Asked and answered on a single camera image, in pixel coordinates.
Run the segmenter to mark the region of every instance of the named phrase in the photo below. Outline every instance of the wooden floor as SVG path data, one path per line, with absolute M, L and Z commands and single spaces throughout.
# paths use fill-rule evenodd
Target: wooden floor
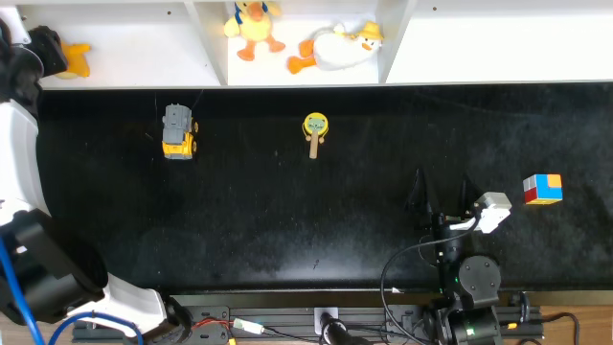
M 580 343 L 582 345 L 613 345 L 613 306 L 612 307 L 543 307 L 543 315 L 569 311 L 577 316 L 580 322 Z M 45 339 L 49 341 L 56 326 L 39 323 Z M 573 321 L 562 318 L 546 324 L 545 339 L 539 340 L 543 345 L 573 345 Z M 60 337 L 59 345 L 71 343 L 70 328 Z M 28 329 L 14 325 L 4 315 L 0 315 L 0 345 L 30 345 L 34 344 Z M 505 345 L 515 345 L 519 341 L 505 341 Z M 300 342 L 275 342 L 276 345 L 302 345 Z

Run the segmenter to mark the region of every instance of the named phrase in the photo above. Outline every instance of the black tabletop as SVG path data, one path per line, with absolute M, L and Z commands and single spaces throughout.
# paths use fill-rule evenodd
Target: black tabletop
M 47 92 L 38 164 L 53 216 L 144 288 L 376 288 L 427 235 L 403 208 L 420 166 L 444 209 L 464 173 L 507 194 L 511 216 L 474 236 L 503 289 L 613 288 L 612 86 Z M 193 107 L 193 161 L 162 154 L 168 104 Z M 313 111 L 329 118 L 316 160 Z M 525 205 L 534 173 L 560 173 L 564 200 Z M 417 252 L 388 277 L 439 287 Z

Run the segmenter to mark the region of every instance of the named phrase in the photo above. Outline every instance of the wooden stick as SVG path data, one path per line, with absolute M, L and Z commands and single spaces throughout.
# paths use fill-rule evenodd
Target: wooden stick
M 317 146 L 319 145 L 319 133 L 317 130 L 313 130 L 313 133 L 310 135 L 310 152 L 308 153 L 308 157 L 310 159 L 317 158 Z

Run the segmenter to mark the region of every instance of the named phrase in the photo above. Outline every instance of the yellow truck cab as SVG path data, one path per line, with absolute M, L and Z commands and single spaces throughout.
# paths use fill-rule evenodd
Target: yellow truck cab
M 186 106 L 171 104 L 166 107 L 162 123 L 164 156 L 169 159 L 192 159 L 198 150 L 195 135 L 199 130 L 192 111 Z

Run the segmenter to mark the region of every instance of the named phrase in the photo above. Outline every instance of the colorful cube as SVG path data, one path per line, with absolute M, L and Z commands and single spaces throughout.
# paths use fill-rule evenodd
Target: colorful cube
M 524 180 L 528 205 L 549 205 L 562 200 L 562 177 L 558 174 L 536 174 Z

